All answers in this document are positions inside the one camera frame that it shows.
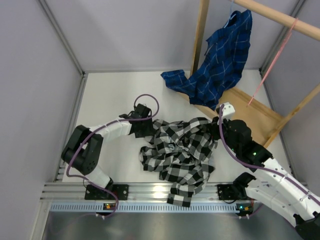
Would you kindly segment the black white checkered shirt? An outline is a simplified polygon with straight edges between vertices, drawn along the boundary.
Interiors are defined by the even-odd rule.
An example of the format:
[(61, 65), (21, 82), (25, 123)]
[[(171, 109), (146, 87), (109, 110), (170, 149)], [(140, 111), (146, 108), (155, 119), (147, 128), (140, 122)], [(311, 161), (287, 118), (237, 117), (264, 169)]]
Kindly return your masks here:
[(188, 208), (192, 197), (206, 187), (215, 170), (210, 125), (205, 117), (153, 122), (155, 133), (145, 138), (148, 144), (141, 147), (139, 160), (144, 171), (158, 173), (160, 180), (172, 184), (168, 204)]

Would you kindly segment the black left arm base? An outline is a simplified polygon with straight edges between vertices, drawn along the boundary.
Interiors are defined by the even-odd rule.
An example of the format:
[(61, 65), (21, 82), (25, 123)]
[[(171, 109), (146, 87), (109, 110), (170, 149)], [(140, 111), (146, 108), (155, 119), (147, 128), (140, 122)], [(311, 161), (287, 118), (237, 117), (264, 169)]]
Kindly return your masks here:
[[(121, 201), (126, 201), (129, 194), (129, 185), (128, 184), (113, 184), (111, 189), (112, 192), (117, 198)], [(108, 192), (96, 188), (95, 186), (88, 184), (86, 186), (86, 191), (84, 195), (85, 200), (114, 200), (115, 198)]]

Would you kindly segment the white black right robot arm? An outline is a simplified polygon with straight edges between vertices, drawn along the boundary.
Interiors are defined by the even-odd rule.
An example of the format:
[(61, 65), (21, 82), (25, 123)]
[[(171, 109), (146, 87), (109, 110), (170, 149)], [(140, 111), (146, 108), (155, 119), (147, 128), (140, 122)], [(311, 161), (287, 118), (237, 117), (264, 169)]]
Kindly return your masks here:
[(320, 238), (320, 198), (313, 194), (255, 142), (243, 120), (220, 121), (208, 125), (214, 140), (221, 140), (226, 151), (247, 168), (231, 184), (218, 185), (220, 200), (261, 202), (287, 220), (304, 240)]

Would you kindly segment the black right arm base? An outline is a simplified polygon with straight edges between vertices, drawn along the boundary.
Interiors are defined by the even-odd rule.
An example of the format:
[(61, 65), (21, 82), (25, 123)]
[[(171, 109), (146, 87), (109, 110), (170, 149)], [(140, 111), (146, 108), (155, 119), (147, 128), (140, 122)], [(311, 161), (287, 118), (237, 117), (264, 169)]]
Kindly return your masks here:
[(247, 195), (245, 187), (239, 184), (218, 184), (217, 193), (219, 200), (225, 202), (252, 200)]

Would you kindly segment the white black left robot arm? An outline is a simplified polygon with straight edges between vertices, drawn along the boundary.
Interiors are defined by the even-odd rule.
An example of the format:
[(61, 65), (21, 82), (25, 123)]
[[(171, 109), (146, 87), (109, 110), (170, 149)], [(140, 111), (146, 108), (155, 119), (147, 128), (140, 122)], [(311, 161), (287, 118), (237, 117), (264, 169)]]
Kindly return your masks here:
[(154, 132), (152, 110), (139, 103), (133, 111), (119, 115), (110, 123), (94, 127), (78, 125), (64, 147), (61, 159), (94, 183), (96, 194), (106, 200), (113, 195), (113, 180), (98, 165), (103, 143), (129, 135), (144, 138)]

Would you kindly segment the blue plaid shirt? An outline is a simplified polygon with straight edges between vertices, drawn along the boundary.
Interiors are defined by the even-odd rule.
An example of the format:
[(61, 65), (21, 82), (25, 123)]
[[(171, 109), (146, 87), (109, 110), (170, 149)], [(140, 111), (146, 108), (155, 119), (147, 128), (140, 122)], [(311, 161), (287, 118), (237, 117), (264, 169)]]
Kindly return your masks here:
[(207, 40), (205, 58), (198, 70), (186, 77), (182, 69), (161, 74), (167, 88), (188, 96), (192, 105), (216, 108), (224, 91), (236, 86), (249, 56), (253, 16), (250, 10), (231, 14), (227, 25)]

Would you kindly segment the light blue hanger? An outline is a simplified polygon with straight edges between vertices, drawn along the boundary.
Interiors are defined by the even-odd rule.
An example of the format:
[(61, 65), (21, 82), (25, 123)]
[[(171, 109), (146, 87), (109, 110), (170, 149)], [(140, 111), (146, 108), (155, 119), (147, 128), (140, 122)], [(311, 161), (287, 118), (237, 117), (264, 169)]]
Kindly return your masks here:
[(229, 8), (229, 17), (227, 19), (227, 22), (225, 23), (225, 25), (223, 26), (223, 28), (228, 28), (230, 27), (231, 25), (234, 24), (234, 20), (235, 20), (235, 17), (236, 17), (236, 13), (234, 13), (233, 11), (233, 7), (234, 7), (234, 4), (235, 4), (235, 0), (232, 0), (231, 1), (231, 4), (230, 4), (230, 8)]

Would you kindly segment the wooden clothes rack frame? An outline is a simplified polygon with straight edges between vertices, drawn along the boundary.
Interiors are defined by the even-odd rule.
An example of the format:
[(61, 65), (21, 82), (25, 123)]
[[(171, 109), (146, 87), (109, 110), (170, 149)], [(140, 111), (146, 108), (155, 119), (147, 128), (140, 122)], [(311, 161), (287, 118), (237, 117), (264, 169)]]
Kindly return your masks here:
[[(254, 0), (236, 0), (235, 3), (285, 27), (289, 27), (288, 36), (291, 36), (292, 31), (295, 30), (314, 40), (320, 40), (320, 29), (318, 27), (301, 20), (297, 20), (292, 16), (267, 7)], [(209, 4), (210, 2), (208, 0), (201, 0), (199, 2), (192, 64), (190, 69), (191, 74), (193, 74), (198, 68)], [(234, 116), (247, 122), (248, 126), (253, 130), (253, 139), (264, 147), (268, 147), (289, 120), (291, 120), (292, 117), (296, 115), (307, 103), (309, 103), (319, 92), (320, 86), (317, 85), (285, 117), (236, 87), (227, 90), (222, 95), (221, 102), (230, 102), (237, 110)]]

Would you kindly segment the aluminium mounting rail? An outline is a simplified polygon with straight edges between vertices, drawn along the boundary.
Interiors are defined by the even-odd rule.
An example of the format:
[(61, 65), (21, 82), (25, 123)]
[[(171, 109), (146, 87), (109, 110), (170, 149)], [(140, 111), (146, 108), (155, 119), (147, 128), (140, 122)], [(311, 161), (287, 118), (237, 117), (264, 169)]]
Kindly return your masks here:
[(123, 203), (166, 203), (171, 183), (115, 183), (118, 189), (113, 195), (103, 194), (100, 189), (84, 186), (82, 182), (48, 182), (44, 185), (40, 199), (43, 201), (81, 202), (96, 201), (113, 203), (115, 197)]

